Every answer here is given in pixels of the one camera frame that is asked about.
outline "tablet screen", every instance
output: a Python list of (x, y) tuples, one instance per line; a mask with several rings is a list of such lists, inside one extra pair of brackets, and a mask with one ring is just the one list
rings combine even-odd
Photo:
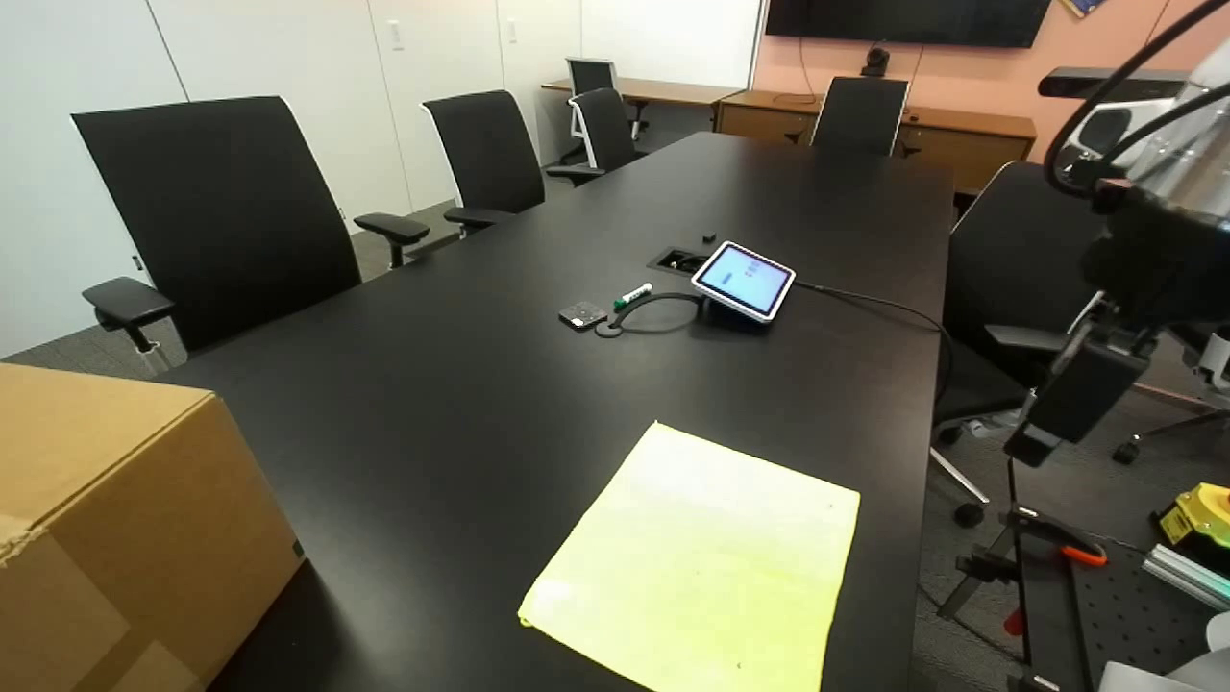
[(723, 241), (694, 279), (699, 291), (756, 322), (773, 322), (792, 280), (796, 275), (787, 267), (776, 267), (773, 258), (754, 253), (740, 241)]

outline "yellow paper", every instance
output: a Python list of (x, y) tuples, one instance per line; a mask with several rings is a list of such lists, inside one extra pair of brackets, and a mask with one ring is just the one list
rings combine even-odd
[(518, 621), (648, 690), (814, 692), (858, 491), (653, 422)]

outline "cardboard box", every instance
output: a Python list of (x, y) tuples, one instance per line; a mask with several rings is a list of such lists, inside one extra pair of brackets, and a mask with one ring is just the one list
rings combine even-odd
[(0, 367), (0, 690), (206, 690), (299, 560), (213, 391)]

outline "television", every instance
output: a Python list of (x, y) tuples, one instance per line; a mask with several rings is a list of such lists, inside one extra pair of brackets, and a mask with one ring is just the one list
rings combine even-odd
[(771, 36), (1035, 47), (1051, 0), (773, 0)]

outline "wooden cabinet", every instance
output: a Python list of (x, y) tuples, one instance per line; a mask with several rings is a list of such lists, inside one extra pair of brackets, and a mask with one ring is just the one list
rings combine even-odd
[[(714, 131), (810, 148), (821, 98), (735, 93), (719, 102)], [(1001, 166), (1029, 158), (1035, 124), (1019, 117), (909, 108), (901, 156), (954, 173), (954, 189), (978, 197)]]

